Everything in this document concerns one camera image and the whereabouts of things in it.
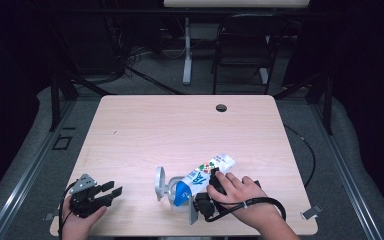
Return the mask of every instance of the chair leg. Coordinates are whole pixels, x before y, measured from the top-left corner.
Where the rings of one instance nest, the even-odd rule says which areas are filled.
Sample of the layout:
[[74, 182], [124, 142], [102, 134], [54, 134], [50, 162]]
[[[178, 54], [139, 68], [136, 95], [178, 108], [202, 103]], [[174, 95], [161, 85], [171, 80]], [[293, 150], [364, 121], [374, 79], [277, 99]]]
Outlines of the chair leg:
[[217, 64], [214, 64], [214, 77], [213, 77], [213, 95], [216, 95], [216, 86], [217, 86]]
[[214, 74], [214, 69], [216, 68], [216, 60], [213, 60], [213, 64], [211, 64], [211, 74]]
[[264, 95], [267, 95], [267, 93], [269, 92], [269, 87], [270, 87], [270, 81], [271, 81], [271, 75], [273, 73], [273, 66], [270, 67], [270, 70], [269, 70], [269, 74], [268, 74], [268, 77], [267, 77], [267, 83], [266, 83], [266, 89], [264, 89]]
[[257, 73], [259, 73], [260, 72], [260, 67], [259, 68], [257, 68], [257, 70], [255, 70], [255, 72], [254, 72], [254, 74], [253, 75], [256, 75]]

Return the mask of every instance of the blue object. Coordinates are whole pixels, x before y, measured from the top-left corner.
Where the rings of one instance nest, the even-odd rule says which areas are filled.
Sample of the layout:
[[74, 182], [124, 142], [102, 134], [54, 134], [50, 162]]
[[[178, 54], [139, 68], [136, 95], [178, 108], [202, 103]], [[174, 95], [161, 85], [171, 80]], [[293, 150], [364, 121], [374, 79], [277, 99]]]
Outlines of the blue object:
[[179, 207], [184, 202], [188, 201], [191, 195], [192, 195], [192, 192], [189, 186], [183, 181], [179, 181], [176, 184], [176, 196], [174, 197], [174, 205]]

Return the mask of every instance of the dark background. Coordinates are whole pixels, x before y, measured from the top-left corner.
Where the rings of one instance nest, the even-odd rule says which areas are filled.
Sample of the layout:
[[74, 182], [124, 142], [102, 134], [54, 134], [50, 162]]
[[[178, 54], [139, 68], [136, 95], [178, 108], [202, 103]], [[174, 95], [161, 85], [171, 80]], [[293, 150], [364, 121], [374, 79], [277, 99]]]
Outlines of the dark background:
[[[123, 2], [131, 8], [161, 7], [161, 1]], [[64, 7], [80, 3], [102, 7], [97, 1], [52, 2], [57, 6], [65, 4]], [[66, 38], [66, 48], [61, 49], [61, 43], [49, 37], [54, 33], [23, 11], [20, 6], [25, 4], [32, 3], [0, 0], [0, 179], [32, 126], [39, 107], [36, 94], [50, 85], [55, 74], [52, 59], [80, 74], [114, 73], [122, 66], [102, 18], [62, 18], [62, 23], [56, 22]], [[334, 96], [345, 106], [359, 138], [364, 166], [384, 196], [384, 1], [312, 1], [310, 11], [343, 11], [352, 15], [347, 22], [352, 47], [332, 75]], [[160, 40], [155, 37], [158, 26], [161, 22], [169, 25], [170, 19], [153, 21], [143, 17], [127, 22], [125, 30], [130, 34], [123, 36], [126, 51], [132, 39], [159, 51]], [[326, 59], [335, 54], [333, 46], [344, 28], [339, 23], [305, 21], [284, 84], [302, 81], [321, 71]], [[82, 41], [82, 34], [96, 36], [93, 48], [85, 47], [91, 42]]]

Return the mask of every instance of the hole in table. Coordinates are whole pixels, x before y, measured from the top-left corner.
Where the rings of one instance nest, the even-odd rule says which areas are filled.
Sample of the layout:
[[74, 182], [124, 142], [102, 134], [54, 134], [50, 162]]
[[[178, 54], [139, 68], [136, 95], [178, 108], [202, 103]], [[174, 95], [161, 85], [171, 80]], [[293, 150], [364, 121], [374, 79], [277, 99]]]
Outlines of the hole in table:
[[227, 107], [226, 107], [226, 105], [224, 105], [224, 104], [219, 104], [219, 105], [216, 106], [216, 110], [217, 110], [218, 112], [226, 112]]

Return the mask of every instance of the black clamp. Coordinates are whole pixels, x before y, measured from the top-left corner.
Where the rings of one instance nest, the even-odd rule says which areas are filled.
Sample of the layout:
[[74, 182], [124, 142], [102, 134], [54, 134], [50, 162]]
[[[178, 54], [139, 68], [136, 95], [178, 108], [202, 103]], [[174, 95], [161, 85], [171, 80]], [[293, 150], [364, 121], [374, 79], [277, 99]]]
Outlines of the black clamp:
[[112, 200], [121, 195], [122, 188], [113, 190], [110, 194], [95, 198], [100, 192], [106, 192], [114, 187], [114, 181], [107, 182], [103, 185], [97, 185], [89, 175], [83, 174], [70, 190], [72, 195], [70, 200], [70, 210], [73, 214], [86, 218], [96, 212], [102, 206], [111, 206]]

